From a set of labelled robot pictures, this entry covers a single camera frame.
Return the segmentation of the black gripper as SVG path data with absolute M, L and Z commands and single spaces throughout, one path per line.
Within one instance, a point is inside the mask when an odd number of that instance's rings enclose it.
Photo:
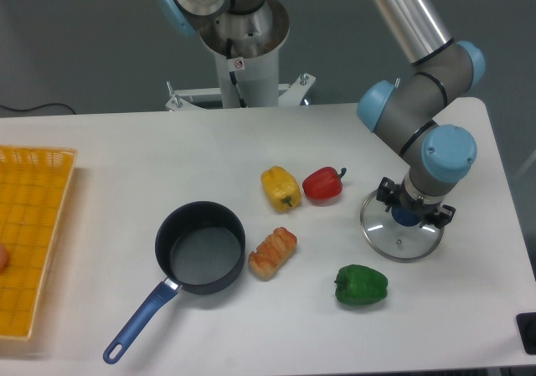
M 385 206 L 385 212 L 398 224 L 419 224 L 443 229 L 454 218 L 456 209 L 439 205 L 445 196 L 430 196 L 418 190 L 410 180 L 397 184 L 383 177 L 376 191 L 376 199 Z

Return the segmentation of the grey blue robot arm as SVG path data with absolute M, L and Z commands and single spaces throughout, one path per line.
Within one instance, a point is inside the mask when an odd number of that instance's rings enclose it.
M 179 33 L 198 33 L 216 62 L 224 107 L 279 106 L 278 52 L 289 18 L 277 0 L 157 0 Z M 429 0 L 374 0 L 414 74 L 381 81 L 361 97 L 357 114 L 409 166 L 401 183 L 384 178 L 375 194 L 403 226 L 445 227 L 455 210 L 445 196 L 476 159 L 472 135 L 440 126 L 436 115 L 483 76 L 482 51 L 455 41 Z

